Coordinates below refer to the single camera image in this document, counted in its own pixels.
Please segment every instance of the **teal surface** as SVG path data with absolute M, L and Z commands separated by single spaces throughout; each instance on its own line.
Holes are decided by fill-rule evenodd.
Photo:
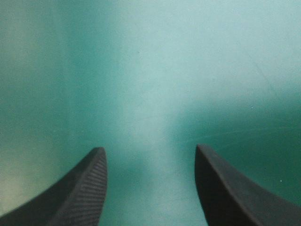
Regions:
M 103 226 L 205 226 L 207 143 L 301 205 L 298 1 L 0 1 L 0 215 L 95 146 Z

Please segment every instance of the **glossy floor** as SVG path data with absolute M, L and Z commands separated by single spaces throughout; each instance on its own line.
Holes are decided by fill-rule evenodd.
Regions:
M 100 225 L 206 225 L 197 143 L 301 205 L 301 4 L 0 2 L 0 214 L 104 146 Z

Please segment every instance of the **green floor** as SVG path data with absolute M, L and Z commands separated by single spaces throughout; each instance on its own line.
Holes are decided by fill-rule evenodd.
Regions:
M 0 215 L 104 146 L 102 226 L 205 226 L 207 143 L 301 205 L 297 1 L 0 1 Z

